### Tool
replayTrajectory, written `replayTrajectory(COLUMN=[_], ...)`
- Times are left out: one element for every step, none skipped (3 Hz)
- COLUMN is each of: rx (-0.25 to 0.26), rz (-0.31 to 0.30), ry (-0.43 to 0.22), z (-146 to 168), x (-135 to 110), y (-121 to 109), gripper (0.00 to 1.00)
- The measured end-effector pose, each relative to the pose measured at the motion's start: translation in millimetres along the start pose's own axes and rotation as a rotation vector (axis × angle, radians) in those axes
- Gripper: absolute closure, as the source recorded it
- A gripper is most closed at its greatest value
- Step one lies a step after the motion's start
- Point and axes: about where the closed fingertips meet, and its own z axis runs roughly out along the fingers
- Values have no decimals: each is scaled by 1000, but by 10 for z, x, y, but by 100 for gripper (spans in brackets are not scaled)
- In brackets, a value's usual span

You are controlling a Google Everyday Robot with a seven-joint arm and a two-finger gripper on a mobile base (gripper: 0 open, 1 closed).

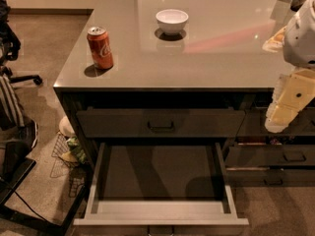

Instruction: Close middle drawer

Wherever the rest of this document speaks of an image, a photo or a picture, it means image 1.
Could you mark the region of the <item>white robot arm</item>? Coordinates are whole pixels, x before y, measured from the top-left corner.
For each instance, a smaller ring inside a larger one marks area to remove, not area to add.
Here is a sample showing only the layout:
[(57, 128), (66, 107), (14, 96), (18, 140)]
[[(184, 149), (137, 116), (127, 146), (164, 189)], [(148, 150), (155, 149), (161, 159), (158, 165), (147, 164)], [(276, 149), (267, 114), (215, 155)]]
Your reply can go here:
[(281, 50), (285, 62), (294, 66), (290, 75), (280, 75), (266, 113), (265, 128), (280, 133), (315, 98), (315, 0), (306, 0), (263, 49)]

